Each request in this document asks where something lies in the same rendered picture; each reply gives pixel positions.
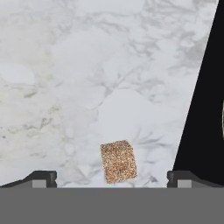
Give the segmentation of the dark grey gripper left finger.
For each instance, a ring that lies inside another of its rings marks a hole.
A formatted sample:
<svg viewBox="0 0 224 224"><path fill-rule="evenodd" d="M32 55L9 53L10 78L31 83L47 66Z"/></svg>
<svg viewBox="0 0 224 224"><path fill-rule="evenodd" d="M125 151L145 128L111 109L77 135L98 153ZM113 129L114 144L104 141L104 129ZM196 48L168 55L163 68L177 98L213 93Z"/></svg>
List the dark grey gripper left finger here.
<svg viewBox="0 0 224 224"><path fill-rule="evenodd" d="M0 188L6 187L30 187L30 188L56 188L56 171L33 171L27 177L0 185Z"/></svg>

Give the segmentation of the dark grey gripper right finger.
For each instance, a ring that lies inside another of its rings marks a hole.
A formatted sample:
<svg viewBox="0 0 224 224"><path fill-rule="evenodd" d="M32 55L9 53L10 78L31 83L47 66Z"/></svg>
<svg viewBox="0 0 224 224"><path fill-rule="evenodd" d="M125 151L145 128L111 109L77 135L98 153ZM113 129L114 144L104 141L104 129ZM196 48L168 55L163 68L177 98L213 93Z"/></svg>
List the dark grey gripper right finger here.
<svg viewBox="0 0 224 224"><path fill-rule="evenodd" d="M224 185L218 185L201 179L190 171L168 171L167 179L168 188L224 188Z"/></svg>

